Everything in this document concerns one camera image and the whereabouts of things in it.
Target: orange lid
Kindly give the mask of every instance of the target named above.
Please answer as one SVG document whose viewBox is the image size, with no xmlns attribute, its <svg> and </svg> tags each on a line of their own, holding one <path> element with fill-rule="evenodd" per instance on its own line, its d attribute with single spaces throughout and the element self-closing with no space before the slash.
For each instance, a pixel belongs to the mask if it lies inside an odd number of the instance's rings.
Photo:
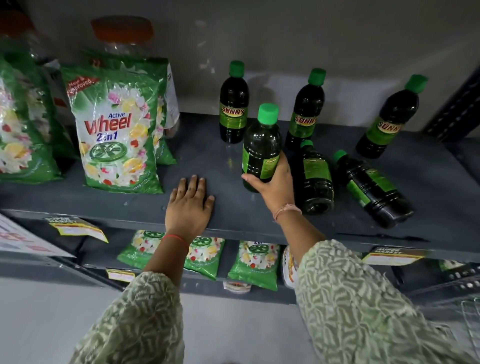
<svg viewBox="0 0 480 364">
<path fill-rule="evenodd" d="M 137 44 L 153 37 L 152 23 L 140 16 L 103 16 L 91 24 L 97 39 L 107 43 Z"/>
<path fill-rule="evenodd" d="M 18 37 L 27 30 L 33 30 L 32 21 L 17 10 L 3 10 L 0 11 L 0 34 Z"/>
</svg>

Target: sleeve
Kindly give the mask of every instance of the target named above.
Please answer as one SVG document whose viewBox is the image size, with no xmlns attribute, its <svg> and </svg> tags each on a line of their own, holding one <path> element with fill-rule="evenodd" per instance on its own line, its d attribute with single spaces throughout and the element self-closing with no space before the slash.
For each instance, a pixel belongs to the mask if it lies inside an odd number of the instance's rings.
<svg viewBox="0 0 480 364">
<path fill-rule="evenodd" d="M 70 364 L 183 362 L 180 293 L 159 273 L 136 277 L 75 347 Z"/>
<path fill-rule="evenodd" d="M 476 363 L 341 243 L 317 243 L 295 288 L 315 351 L 332 363 Z"/>
</svg>

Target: hand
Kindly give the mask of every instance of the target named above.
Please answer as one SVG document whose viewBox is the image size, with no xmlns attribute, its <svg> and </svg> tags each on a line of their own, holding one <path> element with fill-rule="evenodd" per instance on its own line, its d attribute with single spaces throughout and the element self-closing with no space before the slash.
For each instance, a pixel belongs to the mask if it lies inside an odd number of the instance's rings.
<svg viewBox="0 0 480 364">
<path fill-rule="evenodd" d="M 286 204 L 295 204 L 293 180 L 285 153 L 280 152 L 280 159 L 270 182 L 264 183 L 253 174 L 244 173 L 241 177 L 262 195 L 272 215 Z"/>
<path fill-rule="evenodd" d="M 178 188 L 174 188 L 165 214 L 167 234 L 182 237 L 190 244 L 207 227 L 212 214 L 215 197 L 209 196 L 204 203 L 205 178 L 197 187 L 197 176 L 193 175 L 186 190 L 187 180 L 182 178 Z"/>
</svg>

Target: green plastic packet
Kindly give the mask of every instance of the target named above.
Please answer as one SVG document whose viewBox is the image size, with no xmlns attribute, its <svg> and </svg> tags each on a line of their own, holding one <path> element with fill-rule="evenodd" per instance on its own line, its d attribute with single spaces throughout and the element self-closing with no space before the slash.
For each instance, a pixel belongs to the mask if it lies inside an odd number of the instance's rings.
<svg viewBox="0 0 480 364">
<path fill-rule="evenodd" d="M 109 192 L 163 193 L 152 132 L 158 82 L 95 67 L 61 68 L 87 186 Z"/>
<path fill-rule="evenodd" d="M 163 137 L 163 129 L 167 120 L 167 82 L 169 73 L 169 62 L 166 58 L 145 58 L 137 59 L 132 56 L 116 55 L 106 52 L 99 52 L 92 49 L 84 50 L 84 55 L 93 66 L 121 70 L 138 74 L 146 74 L 154 80 L 158 80 L 158 110 L 156 126 L 153 131 L 154 152 L 157 164 L 177 164 L 172 156 L 167 143 Z"/>
<path fill-rule="evenodd" d="M 190 244 L 183 267 L 216 280 L 224 243 L 225 239 L 197 236 Z"/>
<path fill-rule="evenodd" d="M 165 236 L 163 232 L 137 230 L 132 242 L 117 256 L 122 263 L 143 269 Z"/>
<path fill-rule="evenodd" d="M 228 273 L 228 278 L 276 291 L 279 250 L 278 244 L 240 240 L 237 259 Z"/>
<path fill-rule="evenodd" d="M 41 183 L 61 179 L 40 132 L 29 119 L 27 90 L 0 56 L 0 181 Z"/>
<path fill-rule="evenodd" d="M 78 159 L 70 136 L 57 119 L 50 88 L 39 66 L 27 53 L 6 52 L 4 58 L 14 68 L 16 79 L 27 91 L 29 119 L 52 147 L 53 157 Z"/>
</svg>

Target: wheel logo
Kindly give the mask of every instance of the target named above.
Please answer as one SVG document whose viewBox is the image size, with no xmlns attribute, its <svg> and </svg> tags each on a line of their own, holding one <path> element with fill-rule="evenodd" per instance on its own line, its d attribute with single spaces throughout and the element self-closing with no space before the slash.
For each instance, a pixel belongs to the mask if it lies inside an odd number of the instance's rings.
<svg viewBox="0 0 480 364">
<path fill-rule="evenodd" d="M 193 245 L 196 246 L 205 246 L 212 243 L 212 238 L 196 238 L 193 241 Z"/>
<path fill-rule="evenodd" d="M 90 158 L 99 162 L 113 162 L 127 154 L 127 147 L 119 142 L 95 144 L 90 150 Z"/>
<path fill-rule="evenodd" d="M 144 237 L 146 238 L 153 238 L 153 239 L 160 239 L 163 236 L 162 233 L 156 231 L 145 231 Z"/>
<path fill-rule="evenodd" d="M 248 247 L 248 250 L 250 250 L 254 254 L 267 254 L 268 253 L 268 245 L 262 244 L 262 245 L 252 245 Z"/>
</svg>

